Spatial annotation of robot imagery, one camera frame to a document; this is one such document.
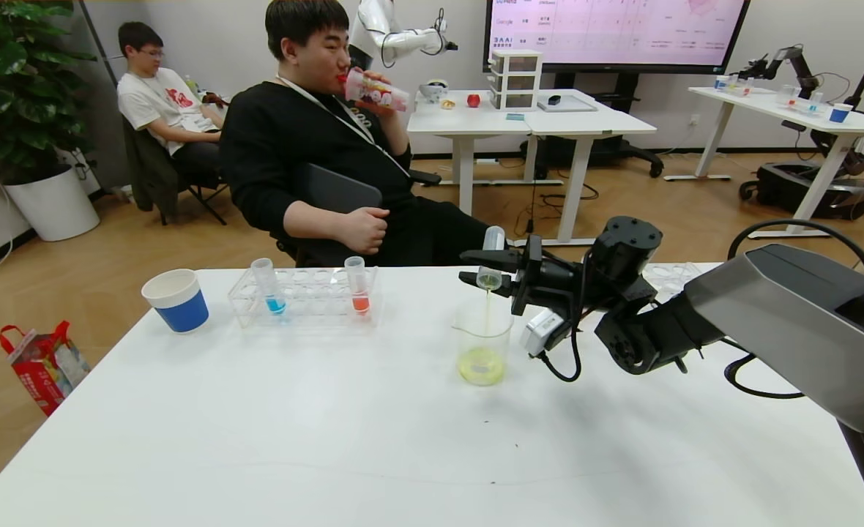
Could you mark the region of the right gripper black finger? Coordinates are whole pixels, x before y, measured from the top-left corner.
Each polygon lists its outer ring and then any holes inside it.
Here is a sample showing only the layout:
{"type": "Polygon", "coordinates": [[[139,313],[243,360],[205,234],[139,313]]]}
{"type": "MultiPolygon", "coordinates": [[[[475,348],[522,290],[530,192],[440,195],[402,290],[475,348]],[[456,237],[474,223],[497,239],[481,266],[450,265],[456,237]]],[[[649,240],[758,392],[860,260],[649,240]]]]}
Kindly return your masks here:
{"type": "Polygon", "coordinates": [[[516,249],[468,250],[461,253],[460,258],[472,266],[482,266],[504,273],[515,273],[522,262],[522,254],[516,249]]]}
{"type": "Polygon", "coordinates": [[[496,271],[483,273],[464,271],[460,272],[458,276],[462,283],[487,291],[490,294],[496,294],[496,296],[513,298],[517,294],[517,283],[512,274],[496,271]]]}

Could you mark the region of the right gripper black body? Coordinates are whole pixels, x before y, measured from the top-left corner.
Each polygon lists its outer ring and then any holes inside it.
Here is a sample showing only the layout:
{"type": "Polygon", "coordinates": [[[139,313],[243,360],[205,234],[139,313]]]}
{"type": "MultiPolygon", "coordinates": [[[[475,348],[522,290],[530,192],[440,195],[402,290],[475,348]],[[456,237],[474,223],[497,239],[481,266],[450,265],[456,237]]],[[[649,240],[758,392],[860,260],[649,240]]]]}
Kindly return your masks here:
{"type": "Polygon", "coordinates": [[[532,234],[519,258],[513,279],[511,313],[545,307],[559,316],[573,316],[582,300],[583,264],[566,261],[543,249],[542,237],[532,234]]]}

